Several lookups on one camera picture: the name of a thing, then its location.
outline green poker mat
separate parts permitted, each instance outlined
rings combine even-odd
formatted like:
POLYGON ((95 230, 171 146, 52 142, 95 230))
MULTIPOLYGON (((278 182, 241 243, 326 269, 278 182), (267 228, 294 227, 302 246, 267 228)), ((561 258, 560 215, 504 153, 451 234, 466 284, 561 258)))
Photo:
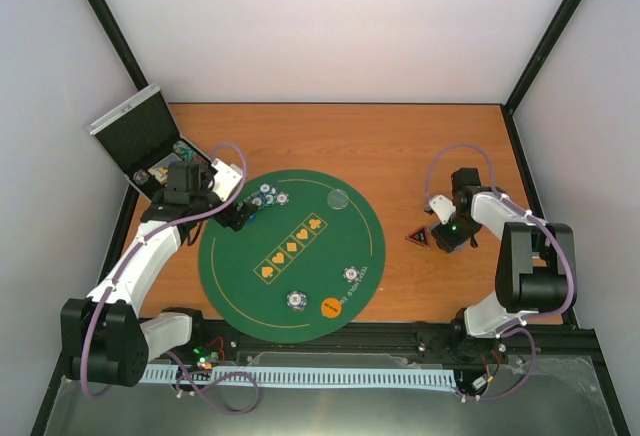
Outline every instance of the green poker mat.
POLYGON ((239 200, 250 201, 268 183, 288 195, 286 204, 262 206, 240 231, 207 224, 198 267, 202 287, 220 315, 239 331, 278 343, 309 341, 351 320, 382 279, 384 233, 373 208, 354 188, 324 173, 286 170, 247 182, 239 200), (343 209, 330 191, 349 197, 343 209), (344 277, 356 268, 353 282, 344 277), (292 291, 307 304, 287 304, 292 291))

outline white cable carrier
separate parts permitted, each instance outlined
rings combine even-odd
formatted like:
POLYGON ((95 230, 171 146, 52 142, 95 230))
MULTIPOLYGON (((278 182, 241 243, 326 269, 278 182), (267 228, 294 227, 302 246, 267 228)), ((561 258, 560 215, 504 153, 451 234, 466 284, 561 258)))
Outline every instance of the white cable carrier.
MULTIPOLYGON (((456 384, 452 370, 444 369, 359 369, 359 368, 265 368, 217 366, 211 375, 194 375, 196 383, 206 384, 227 373, 246 372, 262 388, 353 389, 395 388, 453 392, 456 384)), ((178 367, 170 364, 150 364, 140 383, 167 384, 176 382, 178 367)), ((251 383, 233 376, 220 386, 246 386, 251 383)))

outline wooden table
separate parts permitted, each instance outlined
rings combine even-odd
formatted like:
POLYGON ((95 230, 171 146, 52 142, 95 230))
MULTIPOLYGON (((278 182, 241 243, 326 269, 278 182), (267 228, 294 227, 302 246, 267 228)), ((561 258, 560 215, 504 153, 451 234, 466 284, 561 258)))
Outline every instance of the wooden table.
MULTIPOLYGON (((249 177, 280 169, 329 173, 356 188, 373 206, 385 233, 382 283, 359 321, 449 321, 461 307, 493 290, 499 241, 488 230, 478 249, 448 255, 405 241, 420 225, 435 222, 423 212, 424 181, 433 156, 445 146, 475 143, 496 166, 497 184, 521 206, 527 201, 498 106, 365 104, 173 104, 185 137, 203 151, 233 141, 246 153, 249 177)), ((232 151, 220 157, 237 162, 232 151)), ((450 175, 477 167, 489 181, 482 156, 455 150, 436 168, 432 194, 450 196, 450 175)), ((140 198, 129 240, 148 206, 140 198)), ((197 249, 186 245, 166 264, 141 316, 170 306, 201 309, 219 318, 200 286, 197 249)))

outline small triangular sign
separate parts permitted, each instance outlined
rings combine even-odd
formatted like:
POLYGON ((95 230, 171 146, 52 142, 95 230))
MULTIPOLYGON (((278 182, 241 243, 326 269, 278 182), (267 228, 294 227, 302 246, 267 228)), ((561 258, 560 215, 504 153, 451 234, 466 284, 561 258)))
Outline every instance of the small triangular sign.
POLYGON ((405 236, 404 239, 424 248, 428 248, 429 243, 427 242, 427 231, 426 226, 420 226, 418 229, 405 236))

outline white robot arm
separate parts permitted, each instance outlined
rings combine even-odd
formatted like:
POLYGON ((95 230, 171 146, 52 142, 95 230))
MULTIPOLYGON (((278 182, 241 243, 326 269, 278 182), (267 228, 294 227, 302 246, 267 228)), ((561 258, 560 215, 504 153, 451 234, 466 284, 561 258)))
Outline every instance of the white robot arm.
MULTIPOLYGON (((194 325, 202 319, 200 311, 171 308, 139 324, 140 308, 162 267, 197 225, 197 221, 178 220, 220 206, 241 179, 240 168, 218 159, 208 168, 195 162, 169 166, 167 187, 154 196, 133 242, 116 266, 86 299, 70 299, 62 309, 62 354, 67 378, 79 379, 88 321, 108 290, 88 358, 89 381, 133 386, 148 361, 194 338, 194 325)), ((213 218, 237 231, 256 209, 250 203, 232 203, 213 218)))
MULTIPOLYGON (((438 247, 453 252, 467 240, 476 247, 474 235, 482 226, 501 240, 496 290, 464 310, 466 335, 495 338, 514 323, 526 324, 529 315, 561 307, 567 297, 566 273, 526 213, 518 211, 506 193, 483 187, 476 169, 456 171, 452 183, 453 200, 442 195, 429 200, 429 210, 440 220, 431 231, 438 247), (534 260, 544 264, 534 265, 534 260)), ((539 221, 551 230, 575 267, 571 229, 539 221)))

